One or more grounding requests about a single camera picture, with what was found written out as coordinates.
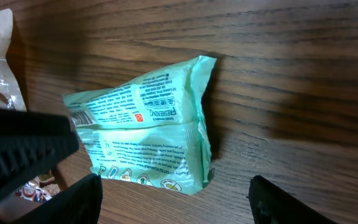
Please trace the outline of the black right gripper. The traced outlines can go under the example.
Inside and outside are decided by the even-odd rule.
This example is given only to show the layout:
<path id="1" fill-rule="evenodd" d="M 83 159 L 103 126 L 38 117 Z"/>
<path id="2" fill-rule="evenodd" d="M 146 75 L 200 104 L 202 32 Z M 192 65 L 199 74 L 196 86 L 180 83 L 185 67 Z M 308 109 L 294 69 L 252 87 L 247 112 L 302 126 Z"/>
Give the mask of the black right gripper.
<path id="1" fill-rule="evenodd" d="M 0 109 L 0 201 L 79 149 L 64 116 Z M 15 220 L 18 224 L 97 224 L 101 177 L 89 174 Z"/>

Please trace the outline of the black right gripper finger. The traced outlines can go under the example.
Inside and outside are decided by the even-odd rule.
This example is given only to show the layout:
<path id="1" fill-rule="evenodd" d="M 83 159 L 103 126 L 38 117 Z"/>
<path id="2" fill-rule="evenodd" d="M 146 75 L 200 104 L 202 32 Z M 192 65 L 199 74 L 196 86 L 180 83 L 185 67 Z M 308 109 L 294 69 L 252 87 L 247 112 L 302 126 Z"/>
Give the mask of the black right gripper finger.
<path id="1" fill-rule="evenodd" d="M 248 199 L 255 224 L 336 224 L 261 175 L 250 181 Z"/>

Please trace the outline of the teal tissue packet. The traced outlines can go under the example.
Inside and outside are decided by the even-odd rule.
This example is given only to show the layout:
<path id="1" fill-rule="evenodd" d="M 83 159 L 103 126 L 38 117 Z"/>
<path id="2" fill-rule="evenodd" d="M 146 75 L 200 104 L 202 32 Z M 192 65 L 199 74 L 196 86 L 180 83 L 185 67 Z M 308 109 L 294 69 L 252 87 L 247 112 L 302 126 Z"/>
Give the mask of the teal tissue packet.
<path id="1" fill-rule="evenodd" d="M 201 100 L 215 63 L 200 55 L 114 88 L 65 95 L 91 171 L 188 195 L 203 190 L 213 175 Z"/>

